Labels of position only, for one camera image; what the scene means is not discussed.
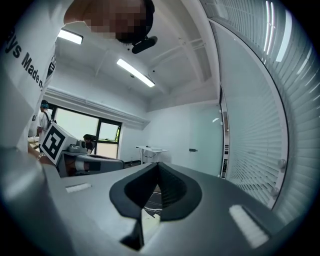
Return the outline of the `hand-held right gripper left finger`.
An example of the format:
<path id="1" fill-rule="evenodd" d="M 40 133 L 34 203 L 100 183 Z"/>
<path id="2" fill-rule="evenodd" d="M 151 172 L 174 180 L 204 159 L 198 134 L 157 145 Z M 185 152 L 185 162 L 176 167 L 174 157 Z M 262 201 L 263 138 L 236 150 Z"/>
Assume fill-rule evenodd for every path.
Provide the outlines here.
<path id="1" fill-rule="evenodd" d="M 33 162 L 29 237 L 55 256 L 156 256 L 143 244 L 142 228 L 123 217 L 110 200 L 112 185 L 142 166 L 103 174 L 60 178 L 53 166 Z"/>

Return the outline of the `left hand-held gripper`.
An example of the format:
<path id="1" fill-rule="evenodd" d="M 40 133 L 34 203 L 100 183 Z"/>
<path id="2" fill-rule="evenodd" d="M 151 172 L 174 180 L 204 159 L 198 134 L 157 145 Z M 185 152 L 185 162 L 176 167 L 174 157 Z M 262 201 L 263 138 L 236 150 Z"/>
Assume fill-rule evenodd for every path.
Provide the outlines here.
<path id="1" fill-rule="evenodd" d="M 84 140 L 75 138 L 56 123 L 48 128 L 40 148 L 61 177 L 103 174 L 125 168 L 121 159 L 88 154 Z M 103 160 L 89 161 L 86 156 Z"/>

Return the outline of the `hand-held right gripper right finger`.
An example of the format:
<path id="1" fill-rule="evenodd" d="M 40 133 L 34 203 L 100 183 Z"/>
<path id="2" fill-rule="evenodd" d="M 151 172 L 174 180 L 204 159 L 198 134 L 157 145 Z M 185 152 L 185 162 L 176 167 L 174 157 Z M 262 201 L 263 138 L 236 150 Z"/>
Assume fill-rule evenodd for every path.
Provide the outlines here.
<path id="1" fill-rule="evenodd" d="M 161 221 L 145 244 L 148 256 L 274 256 L 296 230 L 267 206 L 233 183 L 182 166 L 168 164 L 195 181 L 201 199 L 185 218 Z"/>

